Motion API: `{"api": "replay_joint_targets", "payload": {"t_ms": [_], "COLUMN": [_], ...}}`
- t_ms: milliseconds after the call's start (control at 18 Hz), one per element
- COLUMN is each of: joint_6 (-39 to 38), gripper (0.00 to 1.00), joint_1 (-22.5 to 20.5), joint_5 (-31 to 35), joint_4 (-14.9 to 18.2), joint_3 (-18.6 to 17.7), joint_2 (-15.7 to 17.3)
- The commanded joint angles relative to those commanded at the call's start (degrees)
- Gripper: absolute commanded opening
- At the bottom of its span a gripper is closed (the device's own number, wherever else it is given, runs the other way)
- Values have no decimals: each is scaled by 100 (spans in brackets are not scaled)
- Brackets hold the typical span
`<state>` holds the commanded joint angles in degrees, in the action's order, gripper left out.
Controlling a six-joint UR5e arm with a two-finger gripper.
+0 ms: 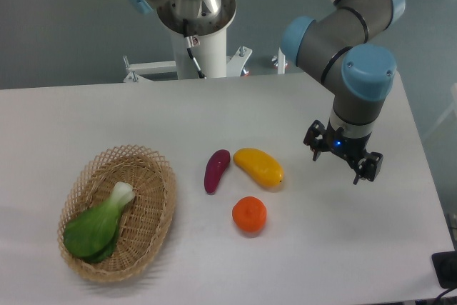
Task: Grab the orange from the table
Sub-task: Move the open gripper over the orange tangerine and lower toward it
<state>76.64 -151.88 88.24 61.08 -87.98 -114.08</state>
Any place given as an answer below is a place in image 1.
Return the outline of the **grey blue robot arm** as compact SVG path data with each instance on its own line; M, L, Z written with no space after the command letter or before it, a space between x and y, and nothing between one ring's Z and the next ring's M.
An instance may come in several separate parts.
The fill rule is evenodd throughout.
M236 14L235 0L129 1L142 14L156 11L171 33L180 79L228 76L226 30ZM383 157L366 145L397 64L389 50L370 40L402 16L405 0L331 1L334 12L320 21L294 19L283 32L280 50L334 96L328 123L313 122L304 144L314 156L331 152L343 159L356 180L373 181Z

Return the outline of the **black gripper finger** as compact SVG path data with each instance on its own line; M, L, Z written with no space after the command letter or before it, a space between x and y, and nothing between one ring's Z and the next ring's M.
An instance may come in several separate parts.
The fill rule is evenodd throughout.
M356 176L353 184L357 185L360 180L373 182L378 176L383 163L383 154L378 152L364 152L363 158L358 162L355 169Z
M326 127L319 120L315 120L309 126L303 143L313 152L313 160L316 161L322 152L327 152Z

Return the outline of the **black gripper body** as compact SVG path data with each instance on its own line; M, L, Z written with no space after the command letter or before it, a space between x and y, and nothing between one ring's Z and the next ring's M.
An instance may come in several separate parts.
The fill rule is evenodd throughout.
M346 161L352 169L358 170L365 159L366 145L370 137L371 133L359 138L349 138L343 135L342 128L335 129L328 123L321 148L324 152L329 151Z

